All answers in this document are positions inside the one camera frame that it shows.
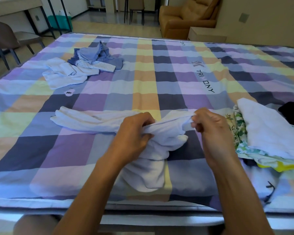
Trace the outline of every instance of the wooden floor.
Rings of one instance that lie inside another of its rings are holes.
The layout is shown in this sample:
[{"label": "wooden floor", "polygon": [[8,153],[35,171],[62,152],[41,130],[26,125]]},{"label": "wooden floor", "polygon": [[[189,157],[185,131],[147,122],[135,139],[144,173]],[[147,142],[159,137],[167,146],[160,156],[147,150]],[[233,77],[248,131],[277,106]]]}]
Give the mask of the wooden floor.
[{"label": "wooden floor", "polygon": [[[161,38],[160,27],[153,26],[137,26],[137,25],[123,25],[123,24],[106,24],[106,23],[94,23],[94,22],[78,22],[73,21],[73,32],[75,33],[93,33],[93,34],[107,34],[107,35],[121,35],[131,37],[144,37],[144,38]],[[43,37],[45,46],[51,44],[54,41],[53,38]],[[41,50],[39,44],[32,44],[31,48],[35,53]],[[29,49],[25,47],[18,48],[16,54],[21,63],[26,62],[32,57]],[[16,62],[11,54],[6,55],[10,69],[16,67]],[[0,58],[0,76],[6,73],[8,70],[4,65],[4,62]]]}]

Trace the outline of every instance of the brown leather armchair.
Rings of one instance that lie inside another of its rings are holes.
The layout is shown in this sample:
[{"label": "brown leather armchair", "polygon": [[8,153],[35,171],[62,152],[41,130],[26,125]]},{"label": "brown leather armchair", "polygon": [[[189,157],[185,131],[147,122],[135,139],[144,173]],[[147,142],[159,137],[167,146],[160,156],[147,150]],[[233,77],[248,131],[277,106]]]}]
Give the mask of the brown leather armchair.
[{"label": "brown leather armchair", "polygon": [[190,27],[214,28],[220,6],[221,0],[187,0],[182,7],[161,6],[162,37],[187,39]]}]

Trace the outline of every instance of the armrest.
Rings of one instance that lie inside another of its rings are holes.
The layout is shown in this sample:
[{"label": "armrest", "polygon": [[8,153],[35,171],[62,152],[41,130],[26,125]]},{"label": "armrest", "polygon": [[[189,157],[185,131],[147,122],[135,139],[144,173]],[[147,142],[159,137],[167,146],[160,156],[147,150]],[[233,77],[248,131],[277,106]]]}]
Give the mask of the armrest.
[{"label": "armrest", "polygon": [[159,15],[180,16],[182,7],[161,6]]},{"label": "armrest", "polygon": [[190,27],[205,27],[214,28],[216,20],[200,20],[200,21],[184,21],[184,20],[169,20],[165,25],[165,33],[169,29],[189,29]]}]

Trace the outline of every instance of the logo on bedsheet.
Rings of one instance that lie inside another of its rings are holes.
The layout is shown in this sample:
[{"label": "logo on bedsheet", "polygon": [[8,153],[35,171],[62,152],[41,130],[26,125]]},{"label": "logo on bedsheet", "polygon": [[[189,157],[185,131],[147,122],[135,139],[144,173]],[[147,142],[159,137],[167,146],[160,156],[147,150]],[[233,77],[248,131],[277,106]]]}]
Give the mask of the logo on bedsheet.
[{"label": "logo on bedsheet", "polygon": [[[203,62],[200,62],[200,61],[194,61],[192,62],[193,66],[194,67],[198,67],[198,66],[201,66],[201,67],[205,67],[204,66],[204,63]],[[196,70],[196,74],[200,77],[200,79],[203,81],[203,84],[204,86],[206,86],[207,89],[210,89],[208,91],[211,91],[213,93],[215,93],[213,91],[213,88],[211,87],[211,84],[209,83],[209,81],[207,80],[207,78],[205,77],[204,73],[199,69],[199,70]]]},{"label": "logo on bedsheet", "polygon": [[73,93],[74,93],[74,89],[73,88],[70,88],[69,90],[66,90],[65,92],[64,92],[64,94],[66,95],[66,96],[71,96],[71,95],[73,95]]}]

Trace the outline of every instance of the dining chair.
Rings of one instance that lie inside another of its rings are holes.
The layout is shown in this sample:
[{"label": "dining chair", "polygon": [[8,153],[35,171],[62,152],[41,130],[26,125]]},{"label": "dining chair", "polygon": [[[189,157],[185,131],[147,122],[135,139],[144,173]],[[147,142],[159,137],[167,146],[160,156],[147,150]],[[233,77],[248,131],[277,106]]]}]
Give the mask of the dining chair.
[{"label": "dining chair", "polygon": [[144,0],[129,0],[129,24],[133,21],[133,11],[142,12],[142,25],[145,23],[145,4]]},{"label": "dining chair", "polygon": [[21,64],[14,49],[26,45],[31,53],[35,54],[30,47],[32,43],[39,43],[42,48],[45,47],[40,36],[23,31],[13,32],[10,26],[0,22],[0,56],[8,70],[10,68],[2,49],[9,49],[16,63]]}]

